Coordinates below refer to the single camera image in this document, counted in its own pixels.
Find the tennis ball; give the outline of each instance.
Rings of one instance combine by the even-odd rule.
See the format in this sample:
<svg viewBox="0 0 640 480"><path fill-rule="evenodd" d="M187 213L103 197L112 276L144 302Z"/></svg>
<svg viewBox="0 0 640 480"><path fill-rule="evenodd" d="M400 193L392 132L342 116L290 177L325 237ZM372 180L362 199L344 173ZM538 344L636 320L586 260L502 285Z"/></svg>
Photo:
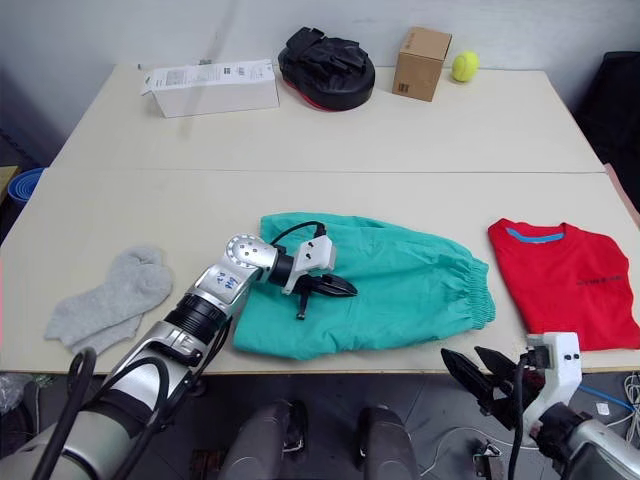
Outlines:
<svg viewBox="0 0 640 480"><path fill-rule="evenodd" d="M478 55L472 51L462 52L453 61L451 76L459 82L468 82L478 70Z"/></svg>

